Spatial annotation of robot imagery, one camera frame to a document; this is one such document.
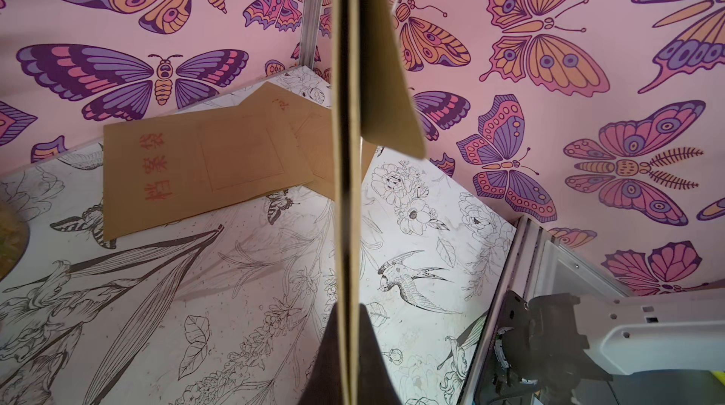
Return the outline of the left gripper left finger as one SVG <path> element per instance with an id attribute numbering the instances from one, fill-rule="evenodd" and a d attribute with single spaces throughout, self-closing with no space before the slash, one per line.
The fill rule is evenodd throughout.
<path id="1" fill-rule="evenodd" d="M 330 311 L 313 371 L 298 405 L 340 404 L 340 355 L 338 342 L 338 306 Z"/>

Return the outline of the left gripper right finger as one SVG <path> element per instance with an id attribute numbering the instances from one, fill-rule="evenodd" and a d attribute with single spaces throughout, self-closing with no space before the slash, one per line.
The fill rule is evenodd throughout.
<path id="1" fill-rule="evenodd" d="M 358 403 L 401 405 L 364 304 L 360 304 Z"/>

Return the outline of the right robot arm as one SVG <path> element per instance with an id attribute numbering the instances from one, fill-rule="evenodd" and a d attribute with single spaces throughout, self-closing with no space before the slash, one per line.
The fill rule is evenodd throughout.
<path id="1" fill-rule="evenodd" d="M 724 368 L 724 291 L 647 297 L 506 295 L 479 404 L 571 404 L 582 380 Z"/>

